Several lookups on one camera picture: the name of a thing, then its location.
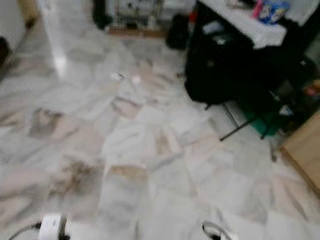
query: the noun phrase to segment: package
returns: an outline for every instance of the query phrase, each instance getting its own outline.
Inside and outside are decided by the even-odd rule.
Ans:
[[[283,0],[264,0],[258,19],[265,24],[276,24],[289,7],[290,4]]]

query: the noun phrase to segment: chair leg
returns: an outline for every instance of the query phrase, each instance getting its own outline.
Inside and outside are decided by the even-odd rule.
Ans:
[[[204,109],[204,110],[206,110],[206,111],[207,111],[211,106],[212,106],[212,104],[207,103],[207,104],[206,104],[206,106],[205,106],[205,109]]]
[[[225,103],[222,103],[222,106],[223,106],[223,109],[224,109],[225,113],[228,115],[229,119],[231,120],[231,122],[235,126],[235,128],[238,128],[239,125],[238,125],[237,121],[235,120],[234,116],[232,116],[232,114],[229,111],[227,105]]]
[[[253,118],[251,118],[250,120],[246,121],[245,123],[241,124],[239,127],[237,127],[236,129],[234,129],[233,131],[229,132],[227,135],[223,136],[220,138],[220,141],[222,142],[223,140],[225,140],[226,138],[230,137],[232,134],[238,132],[240,129],[244,128],[245,126],[247,126],[248,124],[252,123],[254,120],[258,119],[259,116],[255,116]]]

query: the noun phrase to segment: wooden cabinet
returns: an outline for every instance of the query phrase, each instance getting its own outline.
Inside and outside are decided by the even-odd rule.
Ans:
[[[320,196],[320,113],[298,129],[280,151]]]

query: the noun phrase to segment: dirt stain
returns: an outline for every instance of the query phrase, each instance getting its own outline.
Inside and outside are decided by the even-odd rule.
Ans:
[[[155,144],[159,155],[170,153],[170,145],[163,131],[157,136]]]
[[[137,166],[112,166],[108,175],[118,175],[130,181],[146,181],[148,176],[145,169]]]
[[[55,178],[50,188],[50,195],[64,196],[68,193],[81,192],[86,183],[95,178],[101,166],[89,164],[76,156],[64,156],[69,161],[61,169],[60,175]]]
[[[7,112],[0,116],[0,126],[16,126],[23,121],[22,119],[22,113],[19,111]]]
[[[29,136],[41,139],[51,135],[55,131],[62,116],[63,114],[59,112],[53,112],[43,108],[37,109],[32,115]]]

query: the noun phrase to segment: white device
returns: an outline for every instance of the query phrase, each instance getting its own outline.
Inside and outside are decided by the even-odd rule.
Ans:
[[[67,218],[59,213],[44,216],[38,240],[62,240],[65,237]]]

